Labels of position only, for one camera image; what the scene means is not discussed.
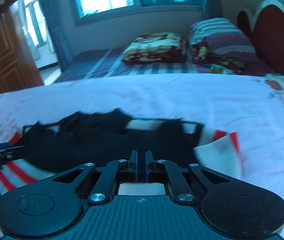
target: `crosshair marking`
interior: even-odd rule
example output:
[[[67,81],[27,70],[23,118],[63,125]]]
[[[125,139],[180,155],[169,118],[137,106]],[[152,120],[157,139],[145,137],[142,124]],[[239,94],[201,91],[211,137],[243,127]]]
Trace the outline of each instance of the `crosshair marking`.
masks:
[[[144,198],[139,198],[138,201],[139,201],[140,203],[144,203],[146,200],[145,200]]]

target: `wooden door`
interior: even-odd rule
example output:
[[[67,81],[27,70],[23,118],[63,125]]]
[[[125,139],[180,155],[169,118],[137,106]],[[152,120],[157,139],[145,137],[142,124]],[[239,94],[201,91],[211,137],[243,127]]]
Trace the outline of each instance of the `wooden door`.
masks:
[[[16,7],[0,5],[0,93],[43,85]]]

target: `striped bedsheet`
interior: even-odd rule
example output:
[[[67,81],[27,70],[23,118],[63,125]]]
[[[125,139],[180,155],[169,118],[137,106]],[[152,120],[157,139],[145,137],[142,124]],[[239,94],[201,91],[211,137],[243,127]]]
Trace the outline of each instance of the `striped bedsheet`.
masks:
[[[186,63],[153,63],[142,65],[126,65],[122,62],[125,48],[85,51],[79,54],[73,63],[61,74],[55,83],[82,79],[173,73],[208,73],[209,69],[192,63],[191,53]],[[274,73],[264,62],[247,66],[241,75],[264,76]]]

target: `heart-shaped headboard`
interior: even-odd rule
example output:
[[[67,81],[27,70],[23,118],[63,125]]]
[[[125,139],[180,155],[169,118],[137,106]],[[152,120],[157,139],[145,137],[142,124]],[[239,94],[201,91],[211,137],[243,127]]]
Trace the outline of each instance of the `heart-shaped headboard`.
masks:
[[[278,0],[265,0],[255,14],[241,7],[237,25],[251,39],[258,56],[284,75],[284,5]]]

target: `black cloth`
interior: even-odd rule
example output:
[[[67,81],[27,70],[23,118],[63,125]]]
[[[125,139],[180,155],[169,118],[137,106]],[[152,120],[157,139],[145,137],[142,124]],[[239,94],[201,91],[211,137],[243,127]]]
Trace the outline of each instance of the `black cloth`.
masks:
[[[152,131],[126,129],[131,120],[118,109],[107,114],[76,112],[56,124],[36,123],[14,146],[25,145],[22,152],[25,160],[55,173],[84,163],[105,167],[110,161],[130,159],[132,150],[138,151],[143,170],[148,150],[155,160],[170,160],[179,167],[197,163],[180,120],[165,121]],[[54,125],[60,125],[57,133],[50,129]]]

